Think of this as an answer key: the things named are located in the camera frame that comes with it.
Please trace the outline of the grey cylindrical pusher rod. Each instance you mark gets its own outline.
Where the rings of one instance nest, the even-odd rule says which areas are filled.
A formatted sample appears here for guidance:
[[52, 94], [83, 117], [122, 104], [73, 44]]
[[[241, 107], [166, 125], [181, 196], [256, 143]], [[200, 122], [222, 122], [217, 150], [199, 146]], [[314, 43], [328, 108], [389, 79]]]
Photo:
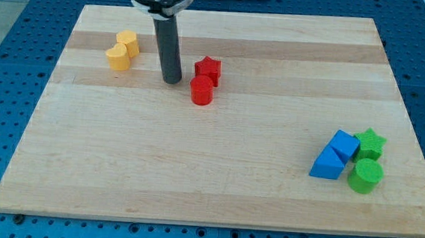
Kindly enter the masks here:
[[154, 28], [163, 81], [166, 84], [177, 84], [182, 79], [177, 19], [175, 16], [164, 20], [155, 19]]

